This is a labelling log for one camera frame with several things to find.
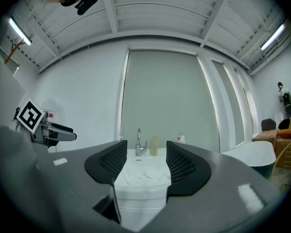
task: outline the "white ceiling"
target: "white ceiling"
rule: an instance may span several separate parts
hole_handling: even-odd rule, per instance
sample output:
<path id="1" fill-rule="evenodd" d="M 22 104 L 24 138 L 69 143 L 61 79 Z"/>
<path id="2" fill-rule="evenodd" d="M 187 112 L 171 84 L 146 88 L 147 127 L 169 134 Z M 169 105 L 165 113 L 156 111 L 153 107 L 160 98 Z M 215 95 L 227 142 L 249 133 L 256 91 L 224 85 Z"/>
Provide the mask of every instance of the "white ceiling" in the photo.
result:
<path id="1" fill-rule="evenodd" d="M 39 70 L 78 48 L 126 35 L 189 39 L 254 69 L 261 44 L 285 19 L 274 0 L 98 0 L 82 16 L 74 5 L 20 0 L 13 17 L 32 40 L 20 49 Z M 19 41 L 10 27 L 7 36 Z"/>

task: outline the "orange cushion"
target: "orange cushion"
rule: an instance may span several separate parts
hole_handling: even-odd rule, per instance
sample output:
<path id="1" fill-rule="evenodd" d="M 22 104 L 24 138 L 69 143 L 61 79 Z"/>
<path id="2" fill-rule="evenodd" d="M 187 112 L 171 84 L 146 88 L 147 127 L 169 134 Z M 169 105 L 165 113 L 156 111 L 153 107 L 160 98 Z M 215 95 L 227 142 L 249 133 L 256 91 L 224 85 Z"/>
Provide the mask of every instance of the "orange cushion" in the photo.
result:
<path id="1" fill-rule="evenodd" d="M 291 129 L 280 130 L 278 135 L 282 138 L 291 138 Z"/>

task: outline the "faucet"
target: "faucet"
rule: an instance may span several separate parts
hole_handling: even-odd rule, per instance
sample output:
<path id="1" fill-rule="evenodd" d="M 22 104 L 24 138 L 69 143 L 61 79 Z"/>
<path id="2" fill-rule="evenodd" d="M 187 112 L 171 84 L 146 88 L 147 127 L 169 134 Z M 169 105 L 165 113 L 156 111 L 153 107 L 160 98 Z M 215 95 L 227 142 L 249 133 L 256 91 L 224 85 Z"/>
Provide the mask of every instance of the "faucet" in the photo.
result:
<path id="1" fill-rule="evenodd" d="M 146 151 L 147 140 L 145 140 L 145 146 L 141 147 L 140 145 L 140 137 L 141 137 L 141 130 L 140 128 L 137 129 L 137 144 L 136 144 L 136 156 L 141 155 L 141 150 Z"/>

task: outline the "person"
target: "person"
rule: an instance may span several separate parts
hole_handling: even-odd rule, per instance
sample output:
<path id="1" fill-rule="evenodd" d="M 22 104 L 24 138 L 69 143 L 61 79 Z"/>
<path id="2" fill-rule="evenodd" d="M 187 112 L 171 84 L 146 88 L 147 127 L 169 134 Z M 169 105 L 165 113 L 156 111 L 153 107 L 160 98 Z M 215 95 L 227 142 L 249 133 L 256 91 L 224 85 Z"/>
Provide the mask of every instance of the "person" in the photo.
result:
<path id="1" fill-rule="evenodd" d="M 279 102 L 283 102 L 286 110 L 286 115 L 291 119 L 291 94 L 288 88 L 284 87 L 282 82 L 278 82 Z"/>

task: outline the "small bottle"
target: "small bottle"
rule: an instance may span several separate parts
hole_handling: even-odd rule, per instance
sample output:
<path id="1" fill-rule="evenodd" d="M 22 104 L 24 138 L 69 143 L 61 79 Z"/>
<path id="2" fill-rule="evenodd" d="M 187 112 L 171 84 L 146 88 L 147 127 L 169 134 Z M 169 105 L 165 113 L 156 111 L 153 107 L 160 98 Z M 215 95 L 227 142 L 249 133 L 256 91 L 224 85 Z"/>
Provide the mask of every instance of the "small bottle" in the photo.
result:
<path id="1" fill-rule="evenodd" d="M 154 133 L 152 138 L 150 154 L 152 156 L 157 156 L 158 153 L 159 153 L 159 136 L 156 133 Z"/>
<path id="2" fill-rule="evenodd" d="M 182 135 L 181 132 L 178 135 L 178 142 L 179 143 L 185 143 L 185 137 L 184 137 L 184 135 Z"/>

